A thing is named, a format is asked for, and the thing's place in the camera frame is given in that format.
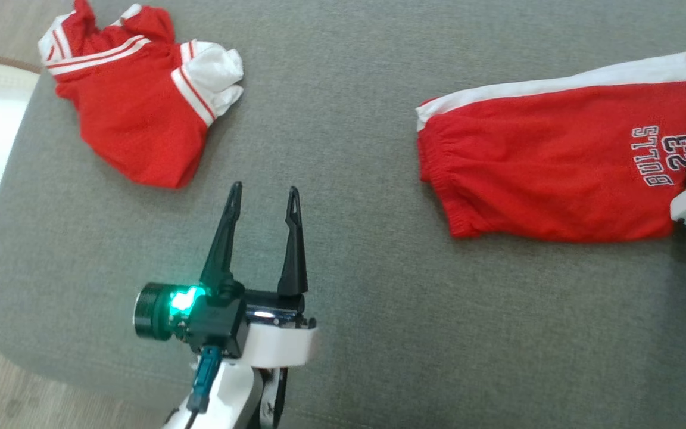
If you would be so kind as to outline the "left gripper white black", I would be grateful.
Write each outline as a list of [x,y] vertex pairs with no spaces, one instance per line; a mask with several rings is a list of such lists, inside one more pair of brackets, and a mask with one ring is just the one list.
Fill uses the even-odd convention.
[[252,367],[302,366],[317,348],[317,325],[303,312],[308,291],[300,194],[289,188],[288,241],[277,292],[240,290],[231,271],[242,182],[235,182],[202,269],[201,285],[149,283],[137,296],[133,325],[138,337],[179,339],[194,353],[216,347],[228,361]]

